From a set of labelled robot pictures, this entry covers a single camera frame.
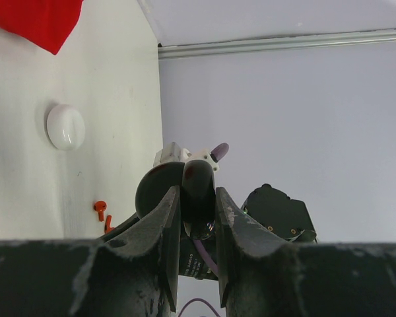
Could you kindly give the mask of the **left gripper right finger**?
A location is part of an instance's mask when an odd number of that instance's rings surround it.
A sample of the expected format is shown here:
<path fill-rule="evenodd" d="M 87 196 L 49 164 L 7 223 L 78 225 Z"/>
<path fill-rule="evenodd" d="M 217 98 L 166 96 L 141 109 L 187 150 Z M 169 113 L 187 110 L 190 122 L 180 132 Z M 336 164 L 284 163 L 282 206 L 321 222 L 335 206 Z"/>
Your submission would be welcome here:
<path fill-rule="evenodd" d="M 216 250 L 223 307 L 302 307 L 296 251 L 245 214 L 225 188 L 216 189 Z"/>

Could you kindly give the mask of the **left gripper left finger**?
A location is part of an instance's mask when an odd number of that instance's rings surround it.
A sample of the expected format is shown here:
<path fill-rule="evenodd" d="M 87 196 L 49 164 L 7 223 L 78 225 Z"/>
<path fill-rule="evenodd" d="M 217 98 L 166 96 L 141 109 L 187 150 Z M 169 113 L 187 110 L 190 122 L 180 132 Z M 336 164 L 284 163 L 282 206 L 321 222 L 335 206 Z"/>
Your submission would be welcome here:
<path fill-rule="evenodd" d="M 117 257 L 110 270 L 111 314 L 176 311 L 180 258 L 180 188 L 172 186 L 143 218 L 102 237 Z"/>

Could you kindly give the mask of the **black earbud charging case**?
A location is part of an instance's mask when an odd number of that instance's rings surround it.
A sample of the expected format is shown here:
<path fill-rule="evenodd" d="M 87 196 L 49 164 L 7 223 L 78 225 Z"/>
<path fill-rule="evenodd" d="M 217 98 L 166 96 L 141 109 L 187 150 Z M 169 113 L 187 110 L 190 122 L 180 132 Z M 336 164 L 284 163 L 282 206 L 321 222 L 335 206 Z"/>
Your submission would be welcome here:
<path fill-rule="evenodd" d="M 181 220 L 194 240 L 206 240 L 215 231 L 215 177 L 213 167 L 203 160 L 167 162 L 149 170 L 135 194 L 138 217 L 150 213 L 177 186 L 180 189 Z"/>

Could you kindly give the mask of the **white earbud charging case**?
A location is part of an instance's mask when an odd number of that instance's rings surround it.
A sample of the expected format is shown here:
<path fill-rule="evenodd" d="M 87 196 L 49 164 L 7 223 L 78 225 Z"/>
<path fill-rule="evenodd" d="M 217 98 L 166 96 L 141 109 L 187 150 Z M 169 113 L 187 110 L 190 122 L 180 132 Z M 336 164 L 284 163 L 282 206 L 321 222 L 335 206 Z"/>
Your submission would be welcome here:
<path fill-rule="evenodd" d="M 46 130 L 52 145 L 60 151 L 77 150 L 84 142 L 86 128 L 81 113 L 73 106 L 54 106 L 46 120 Z"/>

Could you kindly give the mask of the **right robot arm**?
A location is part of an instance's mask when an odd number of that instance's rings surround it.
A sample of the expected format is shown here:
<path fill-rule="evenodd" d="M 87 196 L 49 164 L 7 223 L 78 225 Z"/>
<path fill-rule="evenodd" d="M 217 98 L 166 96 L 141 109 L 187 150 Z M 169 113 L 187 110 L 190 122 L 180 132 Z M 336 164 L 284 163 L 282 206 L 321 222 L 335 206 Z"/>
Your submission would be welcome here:
<path fill-rule="evenodd" d="M 303 201 L 292 199 L 269 184 L 253 190 L 242 211 L 267 230 L 288 242 L 317 242 L 317 234 Z M 195 243 L 181 234 L 179 274 L 198 280 L 217 280 L 215 235 Z"/>

